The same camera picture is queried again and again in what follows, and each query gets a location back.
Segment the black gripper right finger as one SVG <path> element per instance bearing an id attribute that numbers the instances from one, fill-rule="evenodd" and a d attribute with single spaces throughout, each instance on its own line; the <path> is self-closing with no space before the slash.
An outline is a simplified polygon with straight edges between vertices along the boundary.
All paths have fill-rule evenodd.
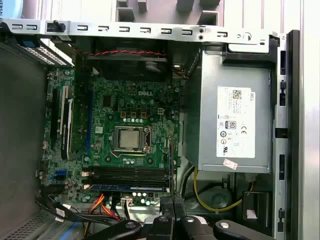
<path id="1" fill-rule="evenodd" d="M 174 196 L 174 212 L 177 231 L 183 240 L 272 240 L 259 231 L 231 220 L 219 220 L 211 227 L 206 220 L 196 215 L 187 215 L 184 199 Z"/>

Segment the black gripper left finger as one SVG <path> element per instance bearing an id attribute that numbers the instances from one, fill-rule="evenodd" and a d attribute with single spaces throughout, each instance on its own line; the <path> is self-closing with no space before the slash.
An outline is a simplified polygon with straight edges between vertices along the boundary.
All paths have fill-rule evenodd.
<path id="1" fill-rule="evenodd" d="M 149 216 L 144 223 L 123 220 L 101 230 L 86 240 L 172 240 L 174 238 L 175 210 L 170 196 L 160 198 L 161 215 Z"/>

